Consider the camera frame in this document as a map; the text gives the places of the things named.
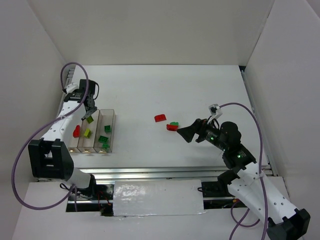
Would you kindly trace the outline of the lime rectangular lego brick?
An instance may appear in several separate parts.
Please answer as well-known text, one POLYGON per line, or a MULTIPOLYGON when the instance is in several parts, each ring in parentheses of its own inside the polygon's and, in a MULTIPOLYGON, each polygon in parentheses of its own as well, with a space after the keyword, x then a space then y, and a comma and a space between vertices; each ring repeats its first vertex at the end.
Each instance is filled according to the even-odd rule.
POLYGON ((93 119, 92 116, 89 116, 89 117, 86 119, 86 121, 88 122, 88 124, 91 124, 91 123, 94 121, 94 119, 93 119))

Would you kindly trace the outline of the lime lego block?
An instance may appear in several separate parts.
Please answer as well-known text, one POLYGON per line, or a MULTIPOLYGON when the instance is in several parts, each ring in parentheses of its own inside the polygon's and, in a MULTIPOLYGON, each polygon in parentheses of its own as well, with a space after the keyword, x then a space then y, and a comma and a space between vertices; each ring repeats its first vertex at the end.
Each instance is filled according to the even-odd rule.
POLYGON ((84 131, 83 136, 84 136, 86 139, 89 139, 89 138, 91 137, 91 135, 92 135, 92 131, 91 131, 89 128, 87 128, 87 129, 84 131))

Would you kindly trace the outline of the small green lego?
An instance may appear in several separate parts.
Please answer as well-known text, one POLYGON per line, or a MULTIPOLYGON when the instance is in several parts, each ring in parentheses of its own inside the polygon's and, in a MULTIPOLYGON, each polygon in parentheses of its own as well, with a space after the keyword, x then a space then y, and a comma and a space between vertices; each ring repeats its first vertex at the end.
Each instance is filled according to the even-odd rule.
POLYGON ((104 143, 101 148, 103 150, 107 151, 110 148, 110 146, 108 144, 104 143))

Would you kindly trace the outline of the green square lego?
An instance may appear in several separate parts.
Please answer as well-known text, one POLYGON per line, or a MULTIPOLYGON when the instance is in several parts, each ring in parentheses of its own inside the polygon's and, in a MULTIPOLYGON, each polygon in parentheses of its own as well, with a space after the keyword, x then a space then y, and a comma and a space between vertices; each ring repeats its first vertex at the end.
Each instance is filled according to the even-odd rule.
POLYGON ((105 126, 104 126, 104 132, 105 132, 105 133, 110 133, 111 131, 112 131, 111 125, 105 125, 105 126))

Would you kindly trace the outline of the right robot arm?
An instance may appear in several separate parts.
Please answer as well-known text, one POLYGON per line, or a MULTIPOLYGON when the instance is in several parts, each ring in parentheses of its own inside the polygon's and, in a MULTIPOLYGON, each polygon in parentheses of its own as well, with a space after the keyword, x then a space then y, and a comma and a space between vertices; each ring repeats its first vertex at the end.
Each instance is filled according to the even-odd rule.
POLYGON ((177 133, 187 143, 197 135, 197 143, 207 141, 223 151, 222 159, 228 170, 216 182, 203 185, 203 193, 239 199, 267 225, 266 233, 271 240, 298 240, 306 234, 310 214, 292 204, 260 170, 255 157, 242 145, 242 135, 235 123, 226 121, 216 128, 207 119, 198 118, 177 133))

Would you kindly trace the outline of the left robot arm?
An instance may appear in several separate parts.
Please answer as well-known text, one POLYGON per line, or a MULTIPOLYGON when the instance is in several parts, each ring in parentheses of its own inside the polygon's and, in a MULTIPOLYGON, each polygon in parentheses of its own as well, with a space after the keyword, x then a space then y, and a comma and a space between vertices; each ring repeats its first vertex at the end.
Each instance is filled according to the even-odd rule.
POLYGON ((40 138, 28 144, 28 153, 32 175, 39 179, 56 179, 76 185, 84 196, 91 197, 97 191, 95 177, 84 173, 74 166, 68 145, 73 137, 76 126, 97 111, 95 91, 97 83, 81 79, 79 85, 71 83, 66 87, 67 95, 55 122, 40 138), (80 104, 85 91, 88 93, 83 104, 80 104))

